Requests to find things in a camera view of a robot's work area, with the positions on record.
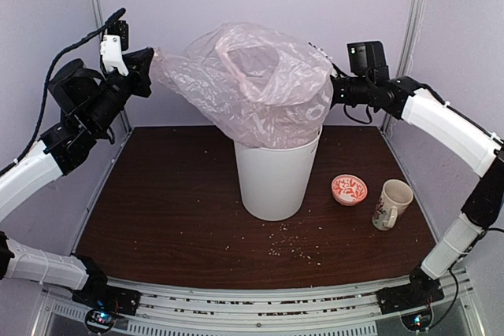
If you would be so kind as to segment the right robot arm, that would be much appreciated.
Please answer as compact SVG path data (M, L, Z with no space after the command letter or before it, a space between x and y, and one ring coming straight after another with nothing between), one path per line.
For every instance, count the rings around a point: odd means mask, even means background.
M408 76L389 76L380 41L347 44L351 74L331 76L332 104L383 110L432 136L460 157L479 181L443 238L409 274L406 285L376 296L382 312L427 305L444 298L440 277L481 240L503 206L503 141L457 111L429 85Z

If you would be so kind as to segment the white plastic trash bin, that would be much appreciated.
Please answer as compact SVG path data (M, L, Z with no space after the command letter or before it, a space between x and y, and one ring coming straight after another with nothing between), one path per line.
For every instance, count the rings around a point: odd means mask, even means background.
M241 201L252 216L286 220L301 207L322 130L315 139L290 149L250 148L235 142Z

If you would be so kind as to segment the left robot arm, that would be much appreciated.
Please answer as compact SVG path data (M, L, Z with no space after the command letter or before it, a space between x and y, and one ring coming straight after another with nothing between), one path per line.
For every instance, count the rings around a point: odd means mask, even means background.
M154 50L145 48L103 60L104 72L77 58L48 83L61 108L59 123L41 134L28 153L1 175L1 217L6 218L39 189L68 175L89 156L99 139L114 143L111 124L131 96L151 94ZM61 256L1 236L1 277L62 286L76 301L104 308L113 301L105 273L90 257Z

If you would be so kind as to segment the translucent pink plastic bag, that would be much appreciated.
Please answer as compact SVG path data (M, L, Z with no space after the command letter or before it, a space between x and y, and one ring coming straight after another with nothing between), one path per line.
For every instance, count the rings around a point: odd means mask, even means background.
M252 148L315 139L330 110L332 66L307 42L229 22L181 55L154 51L150 78L185 98L226 136Z

